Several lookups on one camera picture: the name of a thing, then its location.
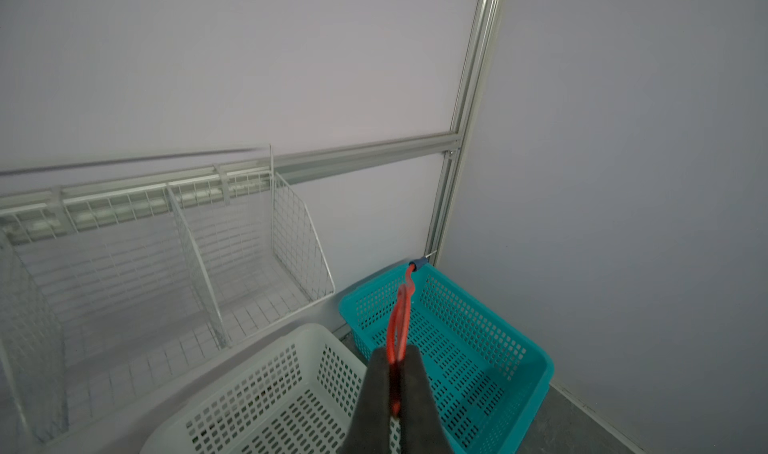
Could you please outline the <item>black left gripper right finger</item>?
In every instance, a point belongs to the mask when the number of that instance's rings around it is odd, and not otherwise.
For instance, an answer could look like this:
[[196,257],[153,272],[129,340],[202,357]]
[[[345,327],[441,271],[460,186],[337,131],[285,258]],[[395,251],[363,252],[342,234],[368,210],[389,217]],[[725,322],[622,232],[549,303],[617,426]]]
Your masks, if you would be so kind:
[[400,452],[453,453],[419,349],[408,345],[399,369]]

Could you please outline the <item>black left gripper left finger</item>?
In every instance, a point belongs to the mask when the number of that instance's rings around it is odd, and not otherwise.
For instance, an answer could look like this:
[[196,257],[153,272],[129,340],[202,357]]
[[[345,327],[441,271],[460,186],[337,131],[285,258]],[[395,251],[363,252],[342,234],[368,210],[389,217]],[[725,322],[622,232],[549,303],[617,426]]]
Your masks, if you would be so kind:
[[351,424],[340,453],[389,453],[390,364],[385,348],[369,359]]

